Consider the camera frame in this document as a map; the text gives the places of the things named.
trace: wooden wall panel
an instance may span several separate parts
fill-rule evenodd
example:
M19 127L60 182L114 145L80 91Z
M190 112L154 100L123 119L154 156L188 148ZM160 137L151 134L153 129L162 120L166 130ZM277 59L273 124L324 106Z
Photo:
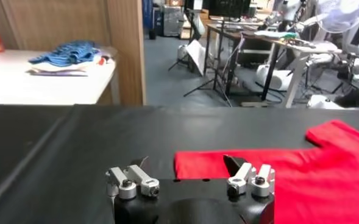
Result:
M146 103L141 0L107 0L111 43L119 52L118 79L123 105Z
M11 30L9 21L7 20L2 2L0 1L0 38L6 49L17 49L14 34Z
M2 0L19 49L50 51L71 40L110 45L103 0Z

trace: white table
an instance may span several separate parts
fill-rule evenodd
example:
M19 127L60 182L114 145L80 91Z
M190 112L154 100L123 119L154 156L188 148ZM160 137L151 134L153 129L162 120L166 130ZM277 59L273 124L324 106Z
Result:
M0 104L95 104L107 85L115 86L113 60L97 66L86 77L30 75L27 61L42 53L12 50L0 53Z

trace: wooden pillar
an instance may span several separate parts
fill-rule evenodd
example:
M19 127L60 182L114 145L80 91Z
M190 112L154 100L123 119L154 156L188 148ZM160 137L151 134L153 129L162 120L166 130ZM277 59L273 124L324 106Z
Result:
M145 68L141 0L107 0L111 45L119 52L121 104L144 105Z

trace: folded towel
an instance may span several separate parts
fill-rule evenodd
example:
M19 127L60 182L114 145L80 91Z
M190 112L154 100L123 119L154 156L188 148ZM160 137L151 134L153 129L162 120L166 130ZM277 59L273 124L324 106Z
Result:
M29 60L33 65L49 63L58 67L93 61L99 46L93 41L72 41L57 47L53 52Z
M290 39L290 38L297 38L297 34L296 33L292 33L292 32L274 32L274 31L266 31L266 30L261 30L258 32L254 33L256 36L262 36L262 37L268 37L268 38L272 38L272 39Z

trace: computer monitor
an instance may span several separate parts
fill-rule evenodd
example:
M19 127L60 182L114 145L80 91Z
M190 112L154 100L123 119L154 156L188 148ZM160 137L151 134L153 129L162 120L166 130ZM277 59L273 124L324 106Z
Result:
M209 0L209 16L240 18L249 10L249 0Z

